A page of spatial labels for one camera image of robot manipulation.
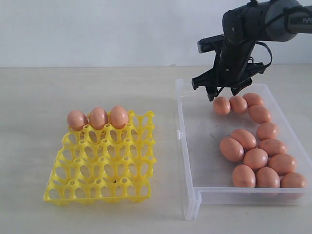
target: robotic arm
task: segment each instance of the robotic arm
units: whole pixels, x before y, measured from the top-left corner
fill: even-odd
[[[261,3],[251,0],[245,6],[226,12],[222,25],[224,34],[197,43],[199,53],[216,53],[213,68],[192,79],[194,89],[206,88],[209,101],[225,87],[230,87],[232,94],[237,95],[252,84],[254,75],[265,72],[272,62],[272,53],[261,41],[285,42],[298,33],[312,33],[312,6],[303,7],[296,0]],[[256,44],[269,51],[269,64],[254,63],[251,53]]]

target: white wall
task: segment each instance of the white wall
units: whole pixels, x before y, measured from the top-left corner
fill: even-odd
[[[212,64],[197,41],[222,33],[224,12],[247,1],[0,0],[0,67]],[[269,43],[274,63],[312,63],[311,41]],[[253,56],[269,60],[265,49]]]

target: egg tray cup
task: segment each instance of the egg tray cup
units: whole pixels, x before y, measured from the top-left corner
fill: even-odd
[[[129,122],[122,129],[109,123],[100,130],[89,124],[81,131],[69,128],[54,162],[44,201],[67,205],[71,201],[142,202],[151,197],[149,178],[156,163],[154,113],[138,116],[129,111],[128,115]]]

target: egg tray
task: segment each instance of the egg tray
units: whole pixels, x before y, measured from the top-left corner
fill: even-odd
[[[151,197],[149,178],[156,158],[153,153],[154,113],[138,116],[129,111],[122,129],[106,124],[96,130],[85,125],[63,138],[43,200],[57,205],[96,200],[142,202]]]

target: yellow egg tray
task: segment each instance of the yellow egg tray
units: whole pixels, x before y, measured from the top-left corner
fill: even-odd
[[[129,111],[122,129],[106,124],[96,130],[85,125],[69,132],[54,162],[43,200],[57,205],[96,200],[142,202],[151,197],[149,178],[153,153],[154,113],[138,116]]]

